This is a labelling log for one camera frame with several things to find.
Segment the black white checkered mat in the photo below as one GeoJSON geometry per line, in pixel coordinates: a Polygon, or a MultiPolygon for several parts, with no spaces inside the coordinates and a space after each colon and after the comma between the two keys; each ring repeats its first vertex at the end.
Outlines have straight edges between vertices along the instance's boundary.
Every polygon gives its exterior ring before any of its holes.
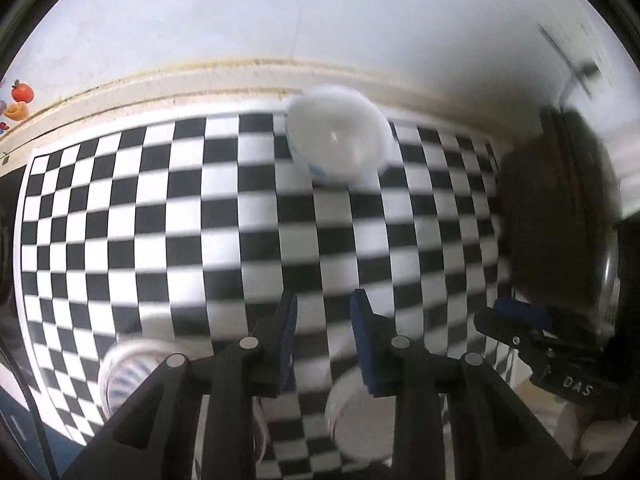
{"type": "Polygon", "coordinates": [[[431,352],[482,354],[510,377],[512,353],[472,317],[506,290],[485,140],[406,120],[390,162],[349,188],[311,182],[275,112],[197,117],[87,133],[35,156],[17,202],[16,299],[41,392],[63,431],[103,426],[99,367],[128,335],[212,354],[295,292],[294,370],[262,401],[263,479],[314,478],[354,464],[323,412],[356,364],[349,294],[431,352]]]}

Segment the leaf pattern white bowl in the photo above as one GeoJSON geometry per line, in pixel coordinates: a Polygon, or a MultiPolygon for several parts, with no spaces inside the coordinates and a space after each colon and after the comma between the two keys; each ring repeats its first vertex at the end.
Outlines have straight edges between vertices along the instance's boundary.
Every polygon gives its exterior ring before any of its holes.
{"type": "Polygon", "coordinates": [[[171,342],[132,337],[121,339],[108,349],[99,367],[101,408],[111,418],[137,388],[168,356],[182,353],[171,342]]]}

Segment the white bowl blue flower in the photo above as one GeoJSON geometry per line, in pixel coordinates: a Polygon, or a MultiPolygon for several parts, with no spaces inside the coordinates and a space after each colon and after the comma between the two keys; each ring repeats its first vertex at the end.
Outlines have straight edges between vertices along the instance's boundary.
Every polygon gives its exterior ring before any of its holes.
{"type": "Polygon", "coordinates": [[[383,171],[393,133],[381,110],[361,92],[324,84],[296,96],[285,113],[293,162],[311,180],[350,185],[383,171]]]}

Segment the dark brown wok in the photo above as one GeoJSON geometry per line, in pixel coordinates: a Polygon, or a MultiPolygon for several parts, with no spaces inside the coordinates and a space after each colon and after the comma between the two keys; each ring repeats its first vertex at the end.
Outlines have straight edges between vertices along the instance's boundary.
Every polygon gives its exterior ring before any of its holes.
{"type": "Polygon", "coordinates": [[[610,158],[576,110],[545,107],[539,118],[541,135],[500,162],[511,280],[532,304],[570,310],[608,333],[620,261],[610,158]]]}

